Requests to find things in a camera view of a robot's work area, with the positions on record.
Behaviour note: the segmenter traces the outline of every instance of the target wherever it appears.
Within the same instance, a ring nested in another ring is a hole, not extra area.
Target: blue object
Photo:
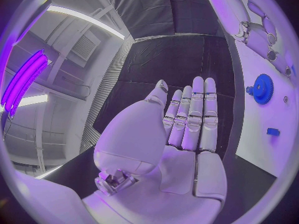
[[[268,128],[267,129],[267,134],[274,135],[274,136],[279,136],[280,131],[277,128]]]
[[[261,74],[257,77],[254,86],[248,86],[246,92],[254,97],[254,100],[265,105],[272,98],[274,91],[273,81],[270,76]]]

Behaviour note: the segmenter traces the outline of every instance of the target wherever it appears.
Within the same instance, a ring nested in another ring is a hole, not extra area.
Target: purple light
[[[14,103],[17,95],[23,89],[24,85],[30,79],[30,77],[38,70],[44,63],[47,63],[47,56],[42,54],[39,56],[28,68],[23,71],[23,73],[18,76],[19,79],[15,82],[13,88],[11,89],[7,101],[5,103],[5,110],[9,112],[11,110],[12,104]]]
[[[17,95],[16,99],[14,100],[13,107],[10,110],[10,117],[13,117],[18,105],[20,104],[23,95],[26,93],[26,91],[29,89],[31,84],[34,82],[34,80],[40,75],[40,73],[43,72],[44,69],[46,69],[48,66],[48,63],[45,62],[43,65],[41,65],[35,72],[34,74],[29,78],[29,80],[26,82],[26,84],[23,86],[22,90],[19,92]]]
[[[19,80],[19,78],[24,74],[24,72],[27,70],[27,68],[29,66],[31,66],[33,64],[33,62],[40,57],[43,54],[44,49],[36,52],[33,56],[31,56],[26,62],[25,64],[19,69],[19,71],[16,73],[16,75],[13,77],[13,79],[11,80],[10,84],[8,85],[2,100],[1,100],[1,105],[4,106],[4,104],[6,103],[13,87],[15,86],[15,84],[17,83],[17,81]]]

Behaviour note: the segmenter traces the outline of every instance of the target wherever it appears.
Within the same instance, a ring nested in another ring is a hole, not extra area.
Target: small blue block
[[[279,136],[280,131],[277,128],[268,128],[267,129],[267,134],[274,135],[274,136]]]

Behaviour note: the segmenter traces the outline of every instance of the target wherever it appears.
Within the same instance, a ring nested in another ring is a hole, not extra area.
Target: blue gear
[[[274,84],[270,76],[261,74],[257,77],[253,86],[253,97],[254,100],[265,105],[272,98],[274,91]]]

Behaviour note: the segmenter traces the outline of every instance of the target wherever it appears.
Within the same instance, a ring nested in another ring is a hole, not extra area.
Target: air vent
[[[73,46],[72,52],[87,61],[100,42],[92,32],[86,31]]]

